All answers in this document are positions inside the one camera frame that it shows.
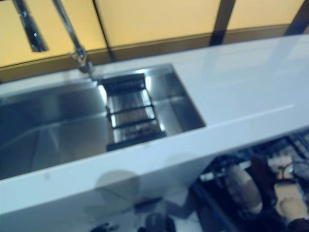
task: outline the dish rack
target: dish rack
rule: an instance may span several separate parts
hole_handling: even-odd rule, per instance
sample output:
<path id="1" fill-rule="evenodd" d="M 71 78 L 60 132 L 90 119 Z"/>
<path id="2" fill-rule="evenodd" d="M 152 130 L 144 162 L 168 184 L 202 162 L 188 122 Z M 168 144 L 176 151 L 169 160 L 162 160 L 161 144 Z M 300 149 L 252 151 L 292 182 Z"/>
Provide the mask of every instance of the dish rack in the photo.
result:
<path id="1" fill-rule="evenodd" d="M 265 162 L 264 172 L 267 175 L 267 181 L 263 183 L 259 178 L 253 178 L 263 200 L 263 209 L 259 214 L 252 214 L 235 203 L 235 199 L 241 200 L 242 196 L 237 191 L 231 193 L 230 186 L 224 181 L 227 169 L 233 165 L 254 176 L 254 160 Z M 286 180 L 290 177 L 287 174 L 290 174 L 299 183 L 309 207 L 309 129 L 216 157 L 193 185 L 193 190 L 205 202 L 211 200 L 201 192 L 209 193 L 228 217 L 239 225 L 239 231 L 284 231 L 285 221 L 275 210 L 277 198 L 273 191 L 278 173 Z"/>
<path id="2" fill-rule="evenodd" d="M 146 89 L 144 74 L 122 76 L 102 81 L 110 127 L 107 150 L 147 142 L 166 136 Z"/>

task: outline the sink basin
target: sink basin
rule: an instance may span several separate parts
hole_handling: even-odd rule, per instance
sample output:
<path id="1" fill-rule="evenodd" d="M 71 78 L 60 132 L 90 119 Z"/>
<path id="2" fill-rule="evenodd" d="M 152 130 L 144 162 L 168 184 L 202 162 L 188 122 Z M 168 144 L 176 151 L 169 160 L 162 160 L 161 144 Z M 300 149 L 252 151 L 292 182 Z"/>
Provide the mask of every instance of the sink basin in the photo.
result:
<path id="1" fill-rule="evenodd" d="M 170 65 L 0 102 L 0 179 L 205 126 Z"/>

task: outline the black object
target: black object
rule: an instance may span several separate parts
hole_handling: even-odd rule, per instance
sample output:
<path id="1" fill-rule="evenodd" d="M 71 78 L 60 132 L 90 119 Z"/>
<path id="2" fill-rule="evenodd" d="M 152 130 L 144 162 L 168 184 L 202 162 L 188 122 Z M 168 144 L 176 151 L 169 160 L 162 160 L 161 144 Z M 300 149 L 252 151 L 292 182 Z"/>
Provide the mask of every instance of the black object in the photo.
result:
<path id="1" fill-rule="evenodd" d="M 288 232 L 309 232 L 309 219 L 300 218 L 288 224 Z"/>
<path id="2" fill-rule="evenodd" d="M 106 222 L 100 226 L 95 227 L 90 232 L 112 232 L 118 230 L 119 226 L 117 224 Z"/>
<path id="3" fill-rule="evenodd" d="M 144 227 L 140 227 L 137 232 L 147 232 L 146 228 Z"/>
<path id="4" fill-rule="evenodd" d="M 152 213 L 146 219 L 146 232 L 176 232 L 174 220 L 160 213 Z"/>

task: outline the faucet handle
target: faucet handle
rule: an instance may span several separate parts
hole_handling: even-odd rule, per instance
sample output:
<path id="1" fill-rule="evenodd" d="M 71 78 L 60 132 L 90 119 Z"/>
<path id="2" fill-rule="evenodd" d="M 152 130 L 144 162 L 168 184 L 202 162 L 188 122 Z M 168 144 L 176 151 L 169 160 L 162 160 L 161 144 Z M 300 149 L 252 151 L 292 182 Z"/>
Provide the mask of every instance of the faucet handle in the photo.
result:
<path id="1" fill-rule="evenodd" d="M 69 56 L 77 63 L 78 69 L 82 73 L 92 73 L 94 70 L 93 64 L 83 48 L 76 50 L 74 53 L 69 53 Z"/>

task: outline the floor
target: floor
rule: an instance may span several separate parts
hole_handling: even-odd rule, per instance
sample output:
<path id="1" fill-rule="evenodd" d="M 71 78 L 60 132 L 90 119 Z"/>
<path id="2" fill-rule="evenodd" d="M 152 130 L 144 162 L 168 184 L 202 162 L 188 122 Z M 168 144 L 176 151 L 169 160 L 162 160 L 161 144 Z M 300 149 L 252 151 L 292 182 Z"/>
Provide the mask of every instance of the floor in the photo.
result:
<path id="1" fill-rule="evenodd" d="M 145 226 L 145 221 L 151 213 L 161 213 L 174 219 L 177 232 L 224 232 L 211 211 L 197 203 L 195 196 L 188 190 L 137 205 L 105 218 L 103 223 L 118 225 L 119 229 L 116 232 L 137 232 L 139 227 Z M 203 226 L 199 222 L 201 214 Z"/>

